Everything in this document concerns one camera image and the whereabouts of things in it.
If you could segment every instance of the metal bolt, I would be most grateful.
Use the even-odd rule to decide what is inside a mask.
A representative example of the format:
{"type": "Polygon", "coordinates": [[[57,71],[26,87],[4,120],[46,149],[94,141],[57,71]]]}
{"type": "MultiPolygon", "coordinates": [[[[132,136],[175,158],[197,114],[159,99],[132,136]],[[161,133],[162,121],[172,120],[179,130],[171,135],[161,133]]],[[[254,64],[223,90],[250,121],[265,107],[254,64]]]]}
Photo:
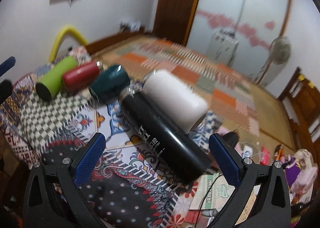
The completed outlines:
{"type": "Polygon", "coordinates": [[[276,168],[280,168],[282,165],[281,165],[280,162],[276,161],[276,162],[275,162],[275,166],[276,166],[276,168]]]}
{"type": "Polygon", "coordinates": [[[63,164],[69,164],[70,161],[71,161],[71,159],[70,159],[69,157],[66,157],[66,158],[64,158],[64,159],[62,160],[62,163],[63,163],[63,164]]]}
{"type": "Polygon", "coordinates": [[[39,161],[33,163],[33,167],[37,168],[39,166],[40,166],[40,162],[39,161]]]}
{"type": "Polygon", "coordinates": [[[249,158],[249,157],[246,157],[246,158],[244,159],[244,162],[245,162],[247,165],[251,165],[251,164],[252,164],[252,159],[249,158]]]}

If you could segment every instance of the wooden door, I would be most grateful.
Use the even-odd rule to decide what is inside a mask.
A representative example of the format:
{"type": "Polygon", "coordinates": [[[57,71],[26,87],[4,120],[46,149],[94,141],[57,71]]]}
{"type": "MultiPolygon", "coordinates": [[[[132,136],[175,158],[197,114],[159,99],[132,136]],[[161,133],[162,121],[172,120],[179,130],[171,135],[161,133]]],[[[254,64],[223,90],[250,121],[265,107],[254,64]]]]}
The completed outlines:
{"type": "Polygon", "coordinates": [[[195,0],[159,0],[153,33],[182,44],[195,0]]]}

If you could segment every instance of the white appliance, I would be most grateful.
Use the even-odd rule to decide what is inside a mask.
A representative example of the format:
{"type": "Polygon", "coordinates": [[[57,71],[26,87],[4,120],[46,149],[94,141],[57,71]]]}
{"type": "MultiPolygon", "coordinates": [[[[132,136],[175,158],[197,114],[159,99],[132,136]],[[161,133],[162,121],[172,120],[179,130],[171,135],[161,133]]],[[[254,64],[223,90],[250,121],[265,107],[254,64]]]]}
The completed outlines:
{"type": "Polygon", "coordinates": [[[239,42],[233,34],[222,29],[216,31],[207,50],[207,57],[212,62],[231,65],[238,44],[239,42]]]}

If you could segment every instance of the checkered cloth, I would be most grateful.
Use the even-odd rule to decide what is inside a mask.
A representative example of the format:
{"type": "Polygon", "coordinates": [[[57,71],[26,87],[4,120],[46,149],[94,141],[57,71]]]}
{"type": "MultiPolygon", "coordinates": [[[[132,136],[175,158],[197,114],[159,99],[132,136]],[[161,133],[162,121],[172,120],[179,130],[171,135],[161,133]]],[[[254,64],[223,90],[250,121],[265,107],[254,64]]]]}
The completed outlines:
{"type": "Polygon", "coordinates": [[[40,156],[46,143],[86,105],[87,99],[80,95],[67,97],[59,93],[54,100],[45,102],[33,92],[21,109],[19,135],[28,140],[40,156]]]}

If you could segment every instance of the wooden headboard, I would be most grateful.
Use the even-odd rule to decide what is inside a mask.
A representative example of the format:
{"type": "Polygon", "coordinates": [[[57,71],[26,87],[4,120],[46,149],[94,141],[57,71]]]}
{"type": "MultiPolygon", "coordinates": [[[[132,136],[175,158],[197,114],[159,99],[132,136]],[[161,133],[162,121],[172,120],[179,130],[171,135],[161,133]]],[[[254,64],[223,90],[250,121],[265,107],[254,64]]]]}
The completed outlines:
{"type": "MultiPolygon", "coordinates": [[[[320,93],[318,89],[301,74],[301,69],[298,67],[278,99],[283,103],[289,102],[296,115],[295,119],[289,118],[296,149],[307,149],[319,168],[320,93]]],[[[320,172],[314,184],[314,191],[319,187],[320,172]]]]}

